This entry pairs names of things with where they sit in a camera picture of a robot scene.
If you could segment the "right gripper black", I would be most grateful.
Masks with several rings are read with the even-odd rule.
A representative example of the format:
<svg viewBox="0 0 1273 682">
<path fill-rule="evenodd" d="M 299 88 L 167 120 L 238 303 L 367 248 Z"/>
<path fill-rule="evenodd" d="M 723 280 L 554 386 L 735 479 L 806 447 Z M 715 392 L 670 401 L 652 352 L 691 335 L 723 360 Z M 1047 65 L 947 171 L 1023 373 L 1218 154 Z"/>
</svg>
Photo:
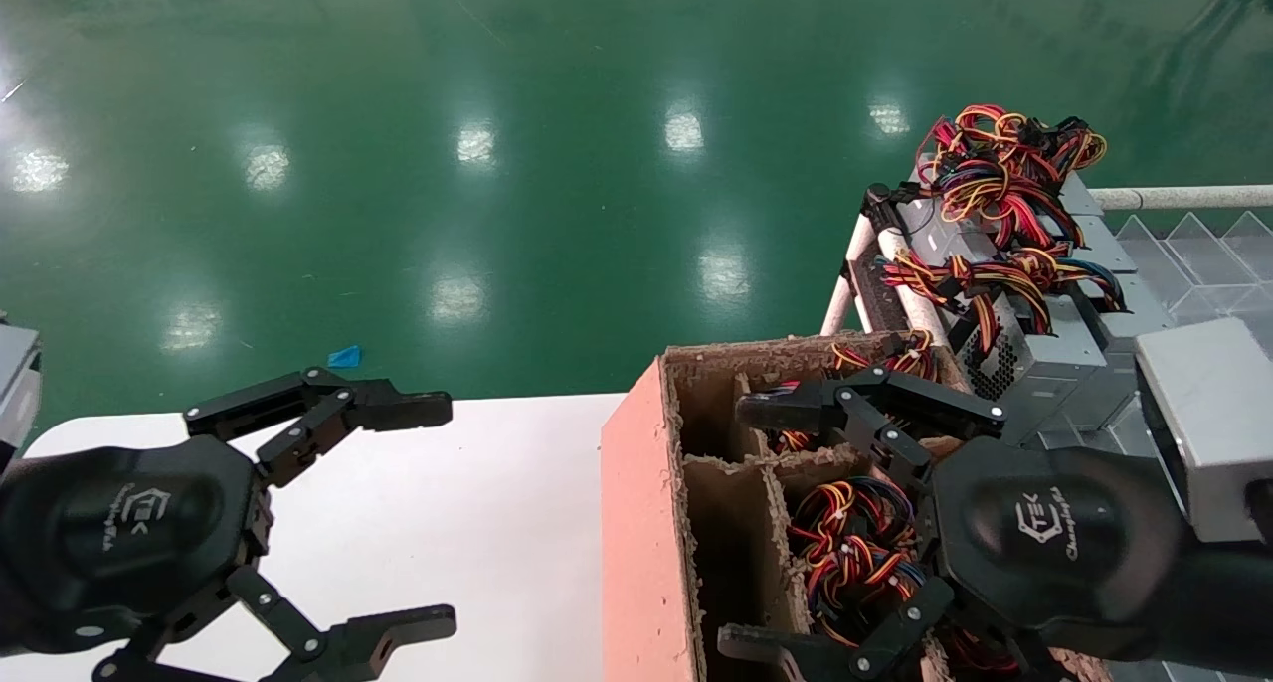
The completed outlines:
<svg viewBox="0 0 1273 682">
<path fill-rule="evenodd" d="M 738 422 L 836 434 L 895 484 L 925 484 L 934 456 L 892 416 L 965 443 L 931 478 L 942 562 L 1012 629 L 1068 635 L 1133 629 L 1172 571 L 1183 512 L 1164 470 L 1115 452 L 1015 449 L 1004 408 L 903 372 L 873 368 L 791 391 L 745 394 Z M 726 623 L 718 651 L 771 664 L 791 681 L 904 681 L 955 593 L 929 578 L 858 646 L 827 636 Z"/>
</svg>

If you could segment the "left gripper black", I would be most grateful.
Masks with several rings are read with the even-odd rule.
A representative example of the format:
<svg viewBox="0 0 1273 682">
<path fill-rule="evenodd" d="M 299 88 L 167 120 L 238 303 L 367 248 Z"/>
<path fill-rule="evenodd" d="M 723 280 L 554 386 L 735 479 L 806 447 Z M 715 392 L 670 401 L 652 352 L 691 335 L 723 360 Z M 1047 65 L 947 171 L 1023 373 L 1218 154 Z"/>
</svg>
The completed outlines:
<svg viewBox="0 0 1273 682">
<path fill-rule="evenodd" d="M 59 655 L 149 626 L 183 643 L 272 528 L 258 466 L 207 434 L 15 461 L 3 477 L 3 653 Z"/>
</svg>

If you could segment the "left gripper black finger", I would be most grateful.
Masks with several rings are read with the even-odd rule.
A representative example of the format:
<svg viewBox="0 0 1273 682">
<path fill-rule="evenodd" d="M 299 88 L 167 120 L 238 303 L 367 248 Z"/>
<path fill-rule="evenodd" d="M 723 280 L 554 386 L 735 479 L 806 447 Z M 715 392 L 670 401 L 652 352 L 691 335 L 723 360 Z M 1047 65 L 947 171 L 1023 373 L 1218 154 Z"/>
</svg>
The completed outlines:
<svg viewBox="0 0 1273 682">
<path fill-rule="evenodd" d="M 398 646 L 454 636 L 449 604 L 418 606 L 379 615 L 359 615 L 331 629 L 314 629 L 286 597 L 250 566 L 227 578 L 241 601 L 289 655 L 264 681 L 377 681 Z M 157 660 L 168 644 L 167 629 L 141 629 L 94 671 L 95 681 L 220 681 L 219 676 L 171 667 Z"/>
<path fill-rule="evenodd" d="M 447 392 L 405 394 L 388 379 L 349 380 L 323 368 L 244 387 L 185 414 L 191 436 L 213 434 L 222 442 L 283 425 L 258 447 L 260 478 L 272 487 L 286 487 L 356 429 L 409 431 L 451 419 Z"/>
</svg>

